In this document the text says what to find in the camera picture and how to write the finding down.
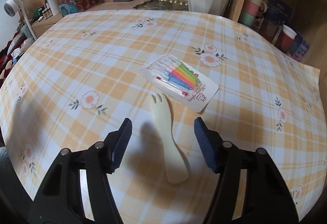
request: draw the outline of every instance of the brown planter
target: brown planter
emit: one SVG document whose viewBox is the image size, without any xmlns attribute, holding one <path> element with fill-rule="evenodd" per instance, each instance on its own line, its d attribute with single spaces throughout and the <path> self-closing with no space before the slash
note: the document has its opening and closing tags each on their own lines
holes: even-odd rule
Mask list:
<svg viewBox="0 0 327 224">
<path fill-rule="evenodd" d="M 62 16 L 84 12 L 94 6 L 98 0 L 58 0 Z"/>
</svg>

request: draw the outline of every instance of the white wall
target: white wall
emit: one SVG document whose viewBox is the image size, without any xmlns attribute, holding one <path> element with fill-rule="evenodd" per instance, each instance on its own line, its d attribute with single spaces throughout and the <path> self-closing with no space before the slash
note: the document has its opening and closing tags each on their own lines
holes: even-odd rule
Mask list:
<svg viewBox="0 0 327 224">
<path fill-rule="evenodd" d="M 4 4 L 7 0 L 0 0 L 0 50 L 7 46 L 7 42 L 12 39 L 18 27 L 19 14 L 10 17 L 4 11 Z"/>
</svg>

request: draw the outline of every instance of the fork handle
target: fork handle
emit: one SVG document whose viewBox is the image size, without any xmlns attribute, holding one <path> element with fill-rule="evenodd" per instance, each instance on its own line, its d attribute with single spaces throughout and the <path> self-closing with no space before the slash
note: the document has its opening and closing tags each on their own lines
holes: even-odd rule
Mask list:
<svg viewBox="0 0 327 224">
<path fill-rule="evenodd" d="M 188 179 L 188 171 L 185 162 L 174 142 L 173 136 L 166 130 L 159 130 L 163 153 L 165 156 L 165 166 L 167 178 L 170 183 L 177 184 Z"/>
</svg>

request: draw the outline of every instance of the fork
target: fork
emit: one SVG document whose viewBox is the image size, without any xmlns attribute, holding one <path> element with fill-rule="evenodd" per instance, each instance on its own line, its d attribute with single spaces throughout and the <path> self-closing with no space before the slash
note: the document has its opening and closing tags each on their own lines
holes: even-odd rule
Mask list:
<svg viewBox="0 0 327 224">
<path fill-rule="evenodd" d="M 188 171 L 172 135 L 171 112 L 166 96 L 151 95 L 150 107 L 154 123 L 161 136 L 167 178 L 170 183 L 181 183 L 188 179 Z"/>
</svg>

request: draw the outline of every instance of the tablecloth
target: tablecloth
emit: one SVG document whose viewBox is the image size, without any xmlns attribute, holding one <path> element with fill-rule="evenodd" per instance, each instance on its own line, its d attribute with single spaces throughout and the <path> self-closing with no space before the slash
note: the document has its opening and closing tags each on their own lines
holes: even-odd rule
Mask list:
<svg viewBox="0 0 327 224">
<path fill-rule="evenodd" d="M 28 194 L 35 197 L 62 148 L 87 149 L 128 117 L 130 142 L 120 168 L 108 176 L 123 221 L 202 223 L 219 175 L 205 165 L 193 132 L 199 114 L 170 99 L 173 137 L 191 169 L 185 183 L 172 185 L 148 102 L 158 90 L 137 74 L 163 53 L 219 85 L 200 116 L 241 149 L 266 148 L 303 218 L 326 175 L 319 70 L 292 60 L 247 27 L 193 12 L 71 14 L 27 50 L 1 87 L 0 125 Z M 243 172 L 238 201 L 244 180 Z M 82 194 L 92 218 L 85 179 Z M 241 209 L 238 204 L 234 217 Z"/>
</svg>

